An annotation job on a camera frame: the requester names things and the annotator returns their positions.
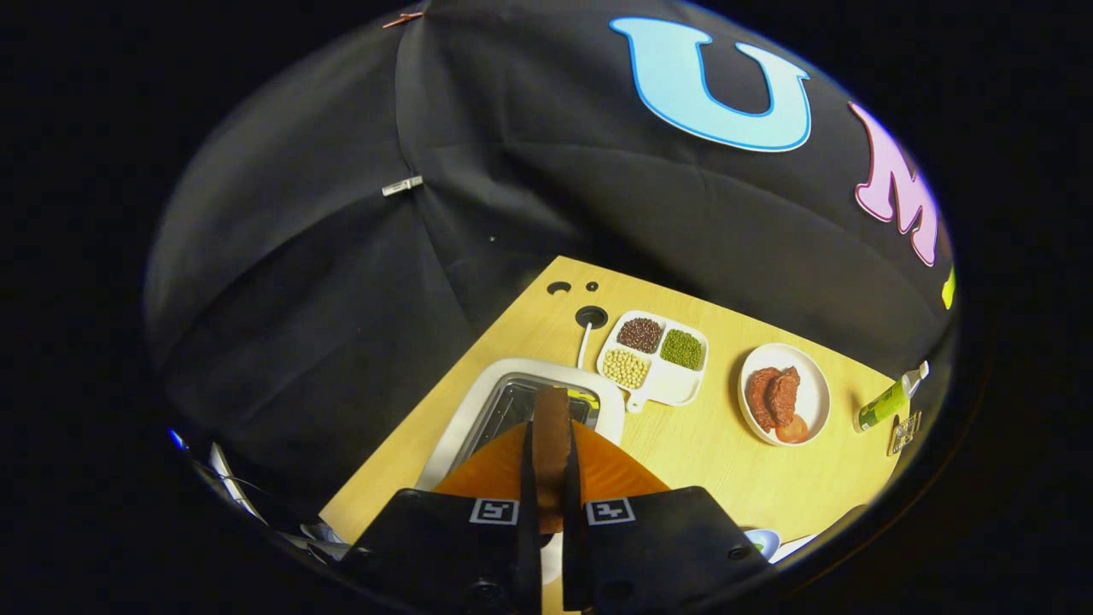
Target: wire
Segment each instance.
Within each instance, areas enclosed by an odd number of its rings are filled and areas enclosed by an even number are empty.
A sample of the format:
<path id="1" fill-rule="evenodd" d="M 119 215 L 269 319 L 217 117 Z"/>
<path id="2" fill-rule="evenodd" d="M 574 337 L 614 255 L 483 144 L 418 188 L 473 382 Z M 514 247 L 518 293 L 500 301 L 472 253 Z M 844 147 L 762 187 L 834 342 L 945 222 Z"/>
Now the wire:
<path id="1" fill-rule="evenodd" d="M 269 493 L 269 492 L 267 492 L 266 489 L 262 489 L 261 487 L 259 487 L 258 485 L 255 485 L 254 483 L 251 483 L 251 482 L 249 482 L 249 481 L 244 481 L 243 478 L 239 478 L 238 476 L 232 476 L 232 475 L 230 475 L 230 474 L 221 474 L 220 472 L 218 472 L 218 471 L 216 471 L 216 469 L 214 469 L 214 468 L 212 468 L 212 466 L 210 466 L 210 465 L 208 465 L 208 464 L 205 464 L 205 463 L 203 463 L 203 462 L 201 462 L 201 461 L 198 461 L 197 459 L 195 459 L 195 460 L 192 460 L 192 461 L 193 461 L 193 463 L 195 463 L 196 465 L 199 465 L 199 466 L 201 466 L 201 468 L 202 468 L 203 470 L 205 470 L 205 471 L 207 471 L 207 472 L 209 472 L 210 474 L 213 474 L 213 475 L 215 475 L 215 476 L 216 476 L 218 478 L 220 478 L 221 481 L 234 481 L 234 482 L 236 482 L 236 483 L 243 483 L 244 485 L 247 485 L 247 486 L 249 486 L 249 487 L 252 487 L 252 488 L 255 488 L 255 489 L 258 489 L 259 492 L 261 492 L 261 493 L 266 494 L 267 496 L 269 496 L 269 497 L 271 497 L 271 498 L 273 497 L 273 494 L 270 494 L 270 493 Z"/>
<path id="2" fill-rule="evenodd" d="M 577 369 L 585 369 L 585 348 L 588 347 L 588 334 L 592 333 L 592 323 L 585 326 L 585 336 L 580 339 L 580 353 L 577 354 Z"/>

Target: black fabric backdrop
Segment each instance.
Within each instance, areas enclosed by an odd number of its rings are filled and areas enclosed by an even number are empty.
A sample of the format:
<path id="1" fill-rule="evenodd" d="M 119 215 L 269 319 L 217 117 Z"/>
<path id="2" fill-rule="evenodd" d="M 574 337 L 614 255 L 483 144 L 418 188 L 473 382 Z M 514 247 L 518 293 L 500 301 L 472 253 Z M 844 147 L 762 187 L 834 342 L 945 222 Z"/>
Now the black fabric backdrop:
<path id="1" fill-rule="evenodd" d="M 892 378 L 938 341 L 943 222 L 927 267 L 855 202 L 865 128 L 804 59 L 682 3 L 425 11 L 359 28 L 242 104 L 180 179 L 150 260 L 149 340 L 172 400 L 310 512 L 557 253 Z M 732 43 L 802 67 L 808 142 L 751 152 L 657 118 L 608 27 L 623 15 L 709 33 L 709 91 L 741 110 L 768 100 Z M 424 185 L 380 194 L 411 175 Z"/>

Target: wooden tabletop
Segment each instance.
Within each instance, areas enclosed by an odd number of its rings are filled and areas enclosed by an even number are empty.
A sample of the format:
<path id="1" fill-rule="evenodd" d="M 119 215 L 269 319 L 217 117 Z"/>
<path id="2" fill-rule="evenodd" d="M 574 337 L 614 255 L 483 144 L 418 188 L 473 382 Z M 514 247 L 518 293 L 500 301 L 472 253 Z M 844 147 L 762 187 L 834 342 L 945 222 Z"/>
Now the wooden tabletop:
<path id="1" fill-rule="evenodd" d="M 568 292 L 551 294 L 554 281 Z M 599 287 L 588 291 L 595 281 Z M 709 356 L 702 389 L 682 407 L 646 402 L 627 414 L 621 447 L 669 487 L 704 487 L 742 528 L 767 528 L 783 541 L 819 534 L 883 489 L 898 457 L 886 457 L 890 419 L 865 434 L 851 426 L 856 410 L 892 380 L 838 353 L 719 305 L 637 277 L 557 257 L 509 305 L 418 407 L 322 509 L 320 517 L 353 543 L 398 489 L 412 487 L 474 379 L 494 362 L 528 357 L 572 366 L 584 330 L 574 316 L 585 305 L 607 311 L 592 331 L 583 368 L 596 358 L 620 316 L 643 310 L 705 334 Z M 744 424 L 737 387 L 744 358 L 769 343 L 808 354 L 831 390 L 831 417 L 806 447 L 773 447 Z M 559 581 L 543 588 L 543 612 L 561 611 Z"/>

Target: white tray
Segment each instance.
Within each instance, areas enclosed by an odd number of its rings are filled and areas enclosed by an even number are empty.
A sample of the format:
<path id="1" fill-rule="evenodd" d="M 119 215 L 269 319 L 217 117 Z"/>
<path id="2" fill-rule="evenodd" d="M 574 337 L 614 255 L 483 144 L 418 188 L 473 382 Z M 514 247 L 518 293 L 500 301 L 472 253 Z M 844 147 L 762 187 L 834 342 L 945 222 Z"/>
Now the white tray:
<path id="1" fill-rule="evenodd" d="M 619 330 L 622 329 L 624 323 L 627 323 L 633 319 L 649 319 L 660 326 L 660 340 L 657 342 L 656 352 L 651 355 L 642 353 L 640 351 L 631 348 L 624 344 L 619 344 Z M 689 333 L 693 335 L 700 344 L 702 344 L 702 369 L 687 369 L 683 366 L 677 366 L 675 364 L 660 358 L 660 347 L 663 346 L 665 339 L 668 338 L 668 332 L 672 330 Z M 661 404 L 667 404 L 669 406 L 685 406 L 693 402 L 695 397 L 698 395 L 698 388 L 702 387 L 702 377 L 706 374 L 706 360 L 709 359 L 709 344 L 706 342 L 706 336 L 703 335 L 702 332 L 663 317 L 642 312 L 640 310 L 631 310 L 620 317 L 619 321 L 615 322 L 614 329 L 611 330 L 611 335 L 608 336 L 608 341 L 603 344 L 603 348 L 600 351 L 600 356 L 596 359 L 596 371 L 607 378 L 607 375 L 603 372 L 603 357 L 606 357 L 609 352 L 620 348 L 633 353 L 649 366 L 649 372 L 645 376 L 645 382 L 642 383 L 640 389 L 630 389 L 619 385 L 618 382 L 611 381 L 619 387 L 619 389 L 630 392 L 630 400 L 626 401 L 626 412 L 642 412 L 642 406 L 645 405 L 647 400 L 660 402 Z"/>

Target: grain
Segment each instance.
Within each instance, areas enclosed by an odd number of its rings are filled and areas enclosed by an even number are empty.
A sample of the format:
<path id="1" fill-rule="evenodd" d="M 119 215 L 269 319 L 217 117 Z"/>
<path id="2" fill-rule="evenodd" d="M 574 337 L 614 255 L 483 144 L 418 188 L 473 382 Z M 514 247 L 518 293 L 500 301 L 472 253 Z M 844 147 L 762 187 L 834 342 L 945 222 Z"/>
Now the grain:
<path id="1" fill-rule="evenodd" d="M 649 374 L 649 364 L 630 351 L 608 351 L 603 356 L 603 376 L 626 389 L 640 389 Z"/>

